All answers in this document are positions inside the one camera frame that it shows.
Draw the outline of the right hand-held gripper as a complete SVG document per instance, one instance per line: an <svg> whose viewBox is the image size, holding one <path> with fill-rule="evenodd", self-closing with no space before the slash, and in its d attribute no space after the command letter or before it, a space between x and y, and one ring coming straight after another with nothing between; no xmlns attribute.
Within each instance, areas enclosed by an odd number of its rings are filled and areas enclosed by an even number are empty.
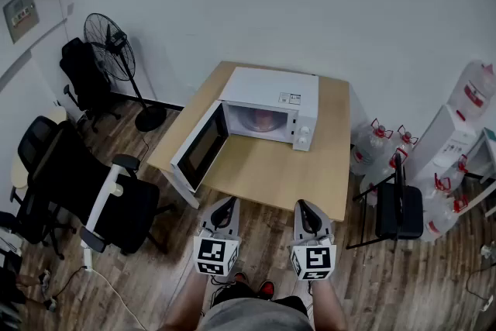
<svg viewBox="0 0 496 331"><path fill-rule="evenodd" d="M332 221L316 205L299 199L294 207L294 241L290 260L299 281L319 281L330 277L336 264Z"/></svg>

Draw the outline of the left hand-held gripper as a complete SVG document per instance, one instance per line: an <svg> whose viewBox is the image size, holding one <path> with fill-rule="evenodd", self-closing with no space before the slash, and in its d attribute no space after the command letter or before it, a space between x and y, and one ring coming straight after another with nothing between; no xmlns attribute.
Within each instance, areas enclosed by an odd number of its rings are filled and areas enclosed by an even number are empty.
<svg viewBox="0 0 496 331"><path fill-rule="evenodd" d="M209 207L202 218L201 230L194 237L194 266L199 274L227 277L238 256L240 240L210 230L226 229L227 235L239 232L240 200L227 197Z"/></svg>

